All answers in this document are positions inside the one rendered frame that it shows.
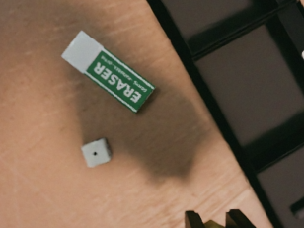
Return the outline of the black three-compartment bin rack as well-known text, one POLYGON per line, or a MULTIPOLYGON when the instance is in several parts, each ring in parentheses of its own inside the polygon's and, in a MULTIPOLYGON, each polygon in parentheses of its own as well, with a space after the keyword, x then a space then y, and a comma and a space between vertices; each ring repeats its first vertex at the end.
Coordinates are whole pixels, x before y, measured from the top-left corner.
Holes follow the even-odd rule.
POLYGON ((304 228, 302 3, 146 1, 269 228, 304 228))

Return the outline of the white die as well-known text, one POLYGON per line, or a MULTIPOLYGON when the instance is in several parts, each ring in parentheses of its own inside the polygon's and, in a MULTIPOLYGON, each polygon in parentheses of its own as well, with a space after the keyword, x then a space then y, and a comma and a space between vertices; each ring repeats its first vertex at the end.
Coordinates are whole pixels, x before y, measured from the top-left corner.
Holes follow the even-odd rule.
POLYGON ((81 145, 80 149, 87 167, 104 163, 111 158, 111 153, 104 137, 85 143, 81 145))

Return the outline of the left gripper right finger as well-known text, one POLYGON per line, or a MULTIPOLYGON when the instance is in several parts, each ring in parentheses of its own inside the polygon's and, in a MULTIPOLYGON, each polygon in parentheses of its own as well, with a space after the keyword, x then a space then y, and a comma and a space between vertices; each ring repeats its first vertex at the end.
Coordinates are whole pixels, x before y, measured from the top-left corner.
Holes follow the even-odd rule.
POLYGON ((241 209, 229 209, 225 213, 225 228, 257 228, 241 209))

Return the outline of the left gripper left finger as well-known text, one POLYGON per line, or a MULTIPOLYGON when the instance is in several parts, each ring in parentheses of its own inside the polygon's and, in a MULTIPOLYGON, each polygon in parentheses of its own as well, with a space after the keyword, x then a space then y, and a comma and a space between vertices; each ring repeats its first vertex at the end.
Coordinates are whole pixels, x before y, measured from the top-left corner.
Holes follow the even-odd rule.
POLYGON ((185 210, 185 228, 205 228, 198 212, 185 210))

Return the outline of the gold hex nut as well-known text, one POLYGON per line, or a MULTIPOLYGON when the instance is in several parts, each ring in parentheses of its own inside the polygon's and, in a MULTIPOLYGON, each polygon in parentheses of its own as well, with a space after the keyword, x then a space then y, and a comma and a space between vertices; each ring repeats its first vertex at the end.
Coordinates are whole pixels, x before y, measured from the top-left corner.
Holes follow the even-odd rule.
POLYGON ((203 224, 205 225, 206 228, 225 228, 223 225, 221 225, 211 219, 203 224))

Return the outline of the green and white eraser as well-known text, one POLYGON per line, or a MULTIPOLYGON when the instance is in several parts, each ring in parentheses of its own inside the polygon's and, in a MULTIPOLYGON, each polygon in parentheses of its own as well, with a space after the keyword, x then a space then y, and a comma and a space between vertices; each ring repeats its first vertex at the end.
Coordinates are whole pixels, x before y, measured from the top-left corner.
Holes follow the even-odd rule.
POLYGON ((155 88, 82 31, 61 56, 134 114, 155 88))

